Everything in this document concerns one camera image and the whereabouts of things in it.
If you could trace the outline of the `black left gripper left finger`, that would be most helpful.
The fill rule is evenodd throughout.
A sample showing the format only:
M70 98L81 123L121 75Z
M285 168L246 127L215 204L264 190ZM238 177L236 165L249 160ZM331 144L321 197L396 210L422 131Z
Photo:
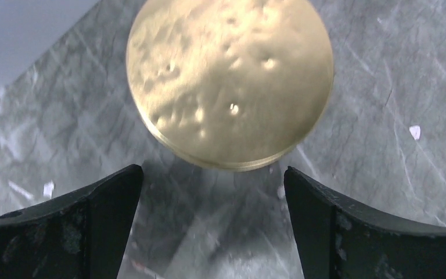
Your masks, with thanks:
M0 278L116 278L142 190L132 164L0 216Z

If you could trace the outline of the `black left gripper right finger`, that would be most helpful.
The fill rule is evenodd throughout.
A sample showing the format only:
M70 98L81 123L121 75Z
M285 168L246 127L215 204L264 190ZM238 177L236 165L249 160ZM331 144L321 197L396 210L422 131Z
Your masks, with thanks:
M294 167L284 189L305 278L446 278L446 227L382 212Z

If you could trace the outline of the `gold round lid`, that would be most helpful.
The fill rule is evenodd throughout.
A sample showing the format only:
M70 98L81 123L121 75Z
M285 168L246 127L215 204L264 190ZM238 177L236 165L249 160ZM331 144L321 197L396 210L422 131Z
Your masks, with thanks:
M127 80L152 135L201 167L246 171L290 152L332 90L326 27L310 1L147 1Z

